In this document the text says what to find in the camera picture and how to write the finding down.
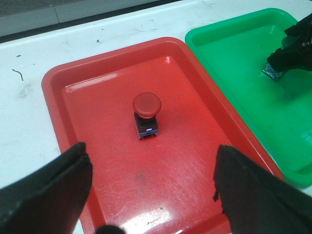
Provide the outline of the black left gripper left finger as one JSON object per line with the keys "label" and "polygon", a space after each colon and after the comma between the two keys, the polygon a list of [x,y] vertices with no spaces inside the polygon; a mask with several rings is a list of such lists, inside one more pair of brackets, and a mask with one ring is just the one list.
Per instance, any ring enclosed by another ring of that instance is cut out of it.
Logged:
{"label": "black left gripper left finger", "polygon": [[71,234],[92,186],[86,144],[0,190],[2,234]]}

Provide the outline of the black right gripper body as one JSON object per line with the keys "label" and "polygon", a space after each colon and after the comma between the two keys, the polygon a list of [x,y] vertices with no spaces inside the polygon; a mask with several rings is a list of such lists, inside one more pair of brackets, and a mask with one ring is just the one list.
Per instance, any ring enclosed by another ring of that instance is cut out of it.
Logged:
{"label": "black right gripper body", "polygon": [[312,51],[312,15],[309,14],[295,25],[284,30],[286,52],[310,53]]}

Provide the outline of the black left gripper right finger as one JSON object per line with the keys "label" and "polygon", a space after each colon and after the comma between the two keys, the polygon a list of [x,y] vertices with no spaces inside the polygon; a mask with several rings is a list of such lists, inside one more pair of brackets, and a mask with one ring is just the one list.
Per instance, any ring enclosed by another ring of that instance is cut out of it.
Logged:
{"label": "black left gripper right finger", "polygon": [[220,145],[216,193],[233,234],[310,234],[312,198],[232,146]]}

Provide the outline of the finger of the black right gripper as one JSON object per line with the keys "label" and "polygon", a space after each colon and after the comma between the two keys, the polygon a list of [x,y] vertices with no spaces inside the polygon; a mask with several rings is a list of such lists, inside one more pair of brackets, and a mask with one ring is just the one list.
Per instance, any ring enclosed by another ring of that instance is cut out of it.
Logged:
{"label": "finger of the black right gripper", "polygon": [[293,69],[312,70],[312,40],[282,39],[281,47],[267,57],[275,72]]}

